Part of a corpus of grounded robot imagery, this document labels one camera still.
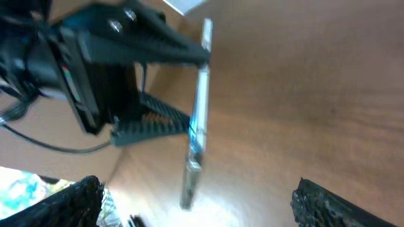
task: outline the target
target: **black cable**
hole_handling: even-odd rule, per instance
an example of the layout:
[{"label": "black cable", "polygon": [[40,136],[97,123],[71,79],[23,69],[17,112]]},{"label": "black cable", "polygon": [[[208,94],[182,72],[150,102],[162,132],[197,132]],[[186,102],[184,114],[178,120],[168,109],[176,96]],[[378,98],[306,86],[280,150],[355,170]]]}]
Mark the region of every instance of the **black cable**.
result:
[{"label": "black cable", "polygon": [[0,94],[4,92],[5,94],[12,96],[14,98],[22,98],[21,95],[14,89],[9,86],[1,85],[0,84]]},{"label": "black cable", "polygon": [[98,146],[95,146],[93,148],[87,148],[87,149],[59,148],[57,146],[52,146],[50,144],[40,142],[40,141],[38,141],[36,139],[32,139],[31,137],[28,137],[28,136],[26,136],[26,135],[24,135],[24,134],[22,134],[22,133],[20,133],[20,132],[18,132],[16,130],[10,128],[6,124],[1,124],[0,126],[3,127],[4,129],[6,129],[7,131],[11,132],[15,136],[19,137],[20,139],[28,141],[28,142],[30,142],[32,144],[35,144],[37,146],[41,146],[43,148],[51,149],[51,150],[54,150],[54,151],[60,151],[60,152],[69,153],[69,154],[88,154],[88,153],[91,153],[91,152],[94,152],[94,151],[98,151],[98,150],[100,150],[102,148],[106,148],[107,146],[109,146],[111,144],[111,142],[108,141],[108,142],[105,142],[105,143],[100,144]]}]

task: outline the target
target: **metal bolt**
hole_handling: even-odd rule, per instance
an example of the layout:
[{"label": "metal bolt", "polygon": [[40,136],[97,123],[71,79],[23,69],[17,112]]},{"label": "metal bolt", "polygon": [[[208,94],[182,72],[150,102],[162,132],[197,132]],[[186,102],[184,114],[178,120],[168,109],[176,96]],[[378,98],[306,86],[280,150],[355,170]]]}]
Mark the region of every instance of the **metal bolt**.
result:
[{"label": "metal bolt", "polygon": [[126,16],[131,19],[131,20],[136,20],[136,13],[134,13],[134,11],[132,11],[132,9],[125,9],[125,14]]},{"label": "metal bolt", "polygon": [[44,19],[44,17],[38,11],[31,11],[31,16],[35,21],[40,21]]},{"label": "metal bolt", "polygon": [[109,26],[113,28],[116,32],[120,32],[122,30],[122,25],[119,21],[117,20],[109,20],[108,21]]}]

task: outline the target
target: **wooden surface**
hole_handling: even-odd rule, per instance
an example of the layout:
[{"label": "wooden surface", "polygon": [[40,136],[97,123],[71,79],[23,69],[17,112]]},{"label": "wooden surface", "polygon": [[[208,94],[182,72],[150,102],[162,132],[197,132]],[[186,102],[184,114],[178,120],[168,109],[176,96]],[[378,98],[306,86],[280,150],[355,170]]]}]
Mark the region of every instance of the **wooden surface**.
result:
[{"label": "wooden surface", "polygon": [[[109,184],[121,216],[297,226],[290,200],[304,177],[403,226],[403,11],[392,0],[214,0],[190,12],[191,24],[214,24],[196,202],[179,209],[186,136],[157,139],[122,156]],[[195,70],[157,79],[151,92],[190,113]]]}]

